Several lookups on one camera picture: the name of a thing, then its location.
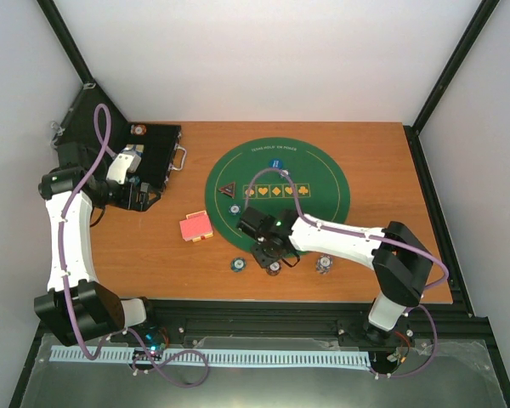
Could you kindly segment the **dark red chip stack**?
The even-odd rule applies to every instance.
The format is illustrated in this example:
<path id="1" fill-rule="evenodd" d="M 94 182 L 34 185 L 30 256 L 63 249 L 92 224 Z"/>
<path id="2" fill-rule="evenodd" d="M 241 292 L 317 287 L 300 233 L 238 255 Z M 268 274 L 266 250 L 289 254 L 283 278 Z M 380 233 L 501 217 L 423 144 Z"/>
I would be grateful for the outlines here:
<path id="1" fill-rule="evenodd" d="M 281 264 L 279 262 L 272 263 L 267 269 L 266 272 L 270 276 L 277 276 L 281 272 Z"/>

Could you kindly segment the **single blue poker chip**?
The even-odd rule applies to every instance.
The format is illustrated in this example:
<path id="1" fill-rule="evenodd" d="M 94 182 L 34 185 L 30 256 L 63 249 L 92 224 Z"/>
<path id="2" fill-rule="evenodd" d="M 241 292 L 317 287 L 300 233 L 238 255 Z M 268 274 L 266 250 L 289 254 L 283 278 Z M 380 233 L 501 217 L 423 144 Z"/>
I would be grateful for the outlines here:
<path id="1" fill-rule="evenodd" d="M 237 215 L 241 212 L 241 207 L 237 204 L 231 205 L 229 207 L 229 212 L 233 215 Z"/>

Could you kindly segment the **blue poker chip stack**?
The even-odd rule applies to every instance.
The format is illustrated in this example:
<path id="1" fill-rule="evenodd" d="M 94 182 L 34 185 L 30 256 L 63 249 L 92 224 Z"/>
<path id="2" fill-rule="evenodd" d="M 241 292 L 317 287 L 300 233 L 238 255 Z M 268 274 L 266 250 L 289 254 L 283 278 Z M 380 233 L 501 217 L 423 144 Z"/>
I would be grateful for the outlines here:
<path id="1" fill-rule="evenodd" d="M 234 258 L 231 261 L 230 268 L 233 272 L 241 272 L 247 266 L 247 262 L 244 258 Z"/>

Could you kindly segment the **triangular dealer button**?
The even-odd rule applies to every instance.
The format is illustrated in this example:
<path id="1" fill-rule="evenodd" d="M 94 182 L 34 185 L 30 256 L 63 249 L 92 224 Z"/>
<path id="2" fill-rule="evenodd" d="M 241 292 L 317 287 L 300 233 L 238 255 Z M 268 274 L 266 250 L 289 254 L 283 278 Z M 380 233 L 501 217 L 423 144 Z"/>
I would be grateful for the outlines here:
<path id="1" fill-rule="evenodd" d="M 230 182 L 226 185 L 218 187 L 218 192 L 228 196 L 231 199 L 235 198 L 235 192 L 236 192 L 236 182 Z"/>

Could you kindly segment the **red playing card deck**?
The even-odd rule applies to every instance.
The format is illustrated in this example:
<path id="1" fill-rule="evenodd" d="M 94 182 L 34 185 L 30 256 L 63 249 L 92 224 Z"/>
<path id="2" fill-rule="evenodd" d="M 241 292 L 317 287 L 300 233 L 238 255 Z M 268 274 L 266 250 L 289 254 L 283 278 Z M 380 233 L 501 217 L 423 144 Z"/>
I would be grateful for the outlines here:
<path id="1" fill-rule="evenodd" d="M 213 237 L 213 227 L 206 210 L 187 214 L 179 222 L 179 228 L 185 241 L 197 242 Z"/>

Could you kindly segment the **blue small blind button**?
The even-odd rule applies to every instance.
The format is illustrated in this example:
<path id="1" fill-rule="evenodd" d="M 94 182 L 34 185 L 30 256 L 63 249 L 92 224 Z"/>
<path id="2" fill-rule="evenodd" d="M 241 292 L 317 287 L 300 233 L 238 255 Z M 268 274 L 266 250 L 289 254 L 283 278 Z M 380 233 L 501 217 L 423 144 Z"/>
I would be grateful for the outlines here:
<path id="1" fill-rule="evenodd" d="M 269 167 L 281 170 L 284 168 L 284 162 L 280 158 L 272 158 L 269 161 Z"/>

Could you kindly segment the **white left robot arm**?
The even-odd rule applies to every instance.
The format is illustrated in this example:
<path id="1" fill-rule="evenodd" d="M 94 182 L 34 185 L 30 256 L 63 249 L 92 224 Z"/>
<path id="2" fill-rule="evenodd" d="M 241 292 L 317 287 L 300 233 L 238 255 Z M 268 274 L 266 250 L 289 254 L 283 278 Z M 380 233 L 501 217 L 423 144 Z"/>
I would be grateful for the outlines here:
<path id="1" fill-rule="evenodd" d="M 58 167 L 38 185 L 50 221 L 52 266 L 47 292 L 35 298 L 34 311 L 65 346 L 128 327 L 145 343 L 159 334 L 160 321 L 147 298 L 122 300 L 99 283 L 91 247 L 94 209 L 143 212 L 160 199 L 133 175 L 143 149 L 130 144 L 107 156 L 85 144 L 63 144 L 57 149 Z"/>

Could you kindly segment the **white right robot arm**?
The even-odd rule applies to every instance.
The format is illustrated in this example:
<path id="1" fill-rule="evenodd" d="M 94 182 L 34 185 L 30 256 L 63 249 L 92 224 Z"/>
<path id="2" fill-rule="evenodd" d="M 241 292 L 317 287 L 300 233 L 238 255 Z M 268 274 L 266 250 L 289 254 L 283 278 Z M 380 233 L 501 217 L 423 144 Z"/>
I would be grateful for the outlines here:
<path id="1" fill-rule="evenodd" d="M 248 207 L 237 228 L 252 239 L 250 251 L 262 268 L 286 256 L 318 252 L 360 264 L 375 273 L 379 293 L 356 336 L 383 345 L 407 309 L 421 301 L 434 257 L 402 223 L 385 228 L 361 228 L 328 222 L 296 210 L 278 217 Z"/>

